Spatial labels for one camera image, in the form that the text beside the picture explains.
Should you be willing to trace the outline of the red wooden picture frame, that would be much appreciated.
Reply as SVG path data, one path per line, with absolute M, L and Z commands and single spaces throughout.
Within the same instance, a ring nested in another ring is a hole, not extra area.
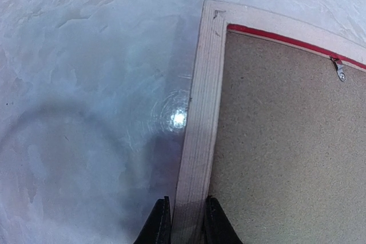
M 172 240 L 198 243 L 220 112 L 227 32 L 235 31 L 365 70 L 365 47 L 320 27 L 256 7 L 205 0 L 173 210 Z

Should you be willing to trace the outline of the brown frame backing board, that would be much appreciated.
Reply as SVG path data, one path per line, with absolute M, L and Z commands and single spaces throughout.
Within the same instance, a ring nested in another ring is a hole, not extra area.
M 210 194 L 244 243 L 365 242 L 365 73 L 229 33 Z

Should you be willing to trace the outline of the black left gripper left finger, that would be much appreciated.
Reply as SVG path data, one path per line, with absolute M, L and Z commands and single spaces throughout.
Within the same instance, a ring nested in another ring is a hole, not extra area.
M 168 196 L 158 199 L 134 244 L 171 244 L 172 220 Z

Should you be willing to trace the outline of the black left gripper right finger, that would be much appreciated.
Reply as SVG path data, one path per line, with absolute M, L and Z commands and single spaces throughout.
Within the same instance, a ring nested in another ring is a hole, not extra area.
M 204 211 L 204 243 L 243 244 L 217 198 L 208 196 Z

